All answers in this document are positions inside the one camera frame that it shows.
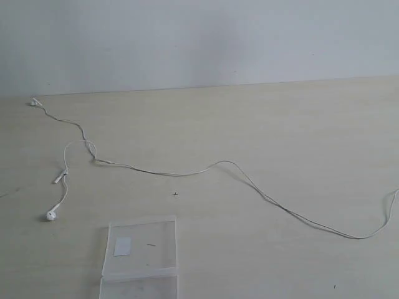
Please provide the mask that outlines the white wired earphones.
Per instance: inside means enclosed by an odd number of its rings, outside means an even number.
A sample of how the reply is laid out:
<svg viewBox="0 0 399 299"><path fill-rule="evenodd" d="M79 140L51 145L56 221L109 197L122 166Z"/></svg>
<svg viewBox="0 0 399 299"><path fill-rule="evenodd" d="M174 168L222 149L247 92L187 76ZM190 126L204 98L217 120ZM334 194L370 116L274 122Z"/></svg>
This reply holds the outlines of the white wired earphones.
<svg viewBox="0 0 399 299"><path fill-rule="evenodd" d="M319 229L319 230L323 230L326 231L328 233L331 234L335 234L338 236L341 236L345 239L352 239L352 240L364 240L364 239L369 239L377 234L379 234L382 230L384 230L388 224L390 223L390 220L392 218L392 210L393 210L393 206L397 200L398 197L398 190L393 191L393 195L392 195L392 201L388 207L387 210L387 214L385 216L385 220L384 223L374 232L372 232L371 234L368 235L363 235L363 236L357 236L357 235L351 235L351 234L347 234L345 232L339 231L337 229L334 229L333 227L327 226L327 225L323 225L319 222L316 221L312 221L309 218L289 209L288 207L282 205L280 202L278 202L277 200L273 199L272 197L268 196L264 191L260 190L258 188L257 185L255 185L255 183L253 182L253 180L238 166L237 163L233 162L233 161L229 161L229 160L220 160L217 161L211 165L209 165L208 167L201 169L199 171L194 171L194 172L190 172L190 173L166 173L166 172L159 172L159 171L150 171L150 170L146 170L146 169L140 169L137 167L134 167L132 165L129 164L123 164L123 163L116 163L113 161L109 161L106 159L100 159L97 155L98 151L97 151L97 147L95 146L95 144L93 142L91 142L85 133L84 128L81 126L80 123L77 123L75 121L72 120L68 120L68 119L61 119L58 118L52 114L50 114L47 110L47 108L36 98L31 98L31 102L29 103L29 106L31 107L35 107L35 108L39 108L41 109L44 114L46 116L48 116L49 118L59 122L59 123L66 123L66 124L70 124L70 125L74 125L76 126L79 131L81 132L82 138L80 140L76 140L76 141L71 141L69 143L67 143L64 147L63 150L63 163L64 163L64 168L63 170L57 175L56 178L54 178L53 180L53 184L61 184L62 187L64 188L64 191L62 193L62 197L60 198L60 200L52 207L50 208L46 213L45 213L45 220L52 222L55 221L57 219L57 210L58 208L62 205L62 203L65 201L65 199L68 196L69 193L69 186L67 184L67 176L69 174L69 164L67 161L67 150L70 148L71 145L75 144L75 143L83 143L84 146L86 147L87 151L89 152L89 155L91 157L91 162L93 162L94 164L98 164L98 165L106 165L106 166L112 166L112 167L117 167L117 168L125 168L125 169L130 169L132 171L136 171L139 173L146 173L146 174L152 174L152 175L156 175L156 176L166 176L166 177L175 177L175 178L183 178L183 177L188 177L188 176L195 176L195 175L199 175L199 174L203 174L207 171L209 171L210 169L212 169L213 167L219 165L219 164L230 164L232 166L234 166L243 176L244 178L247 180L247 182L249 183L249 185L267 202L270 202L271 204L275 205L276 207L282 209L284 212L288 213L289 215L291 215L292 217L295 217L296 219L300 220L301 222L305 223L307 226L313 227L315 229Z"/></svg>

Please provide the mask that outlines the clear plastic box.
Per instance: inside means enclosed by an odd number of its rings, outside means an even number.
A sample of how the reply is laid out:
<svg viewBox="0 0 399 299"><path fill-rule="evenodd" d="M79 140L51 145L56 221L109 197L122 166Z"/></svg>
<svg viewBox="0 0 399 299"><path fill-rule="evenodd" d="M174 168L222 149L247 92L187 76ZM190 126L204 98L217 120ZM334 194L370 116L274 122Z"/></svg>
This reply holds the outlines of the clear plastic box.
<svg viewBox="0 0 399 299"><path fill-rule="evenodd" d="M109 224L99 297L179 297L175 216Z"/></svg>

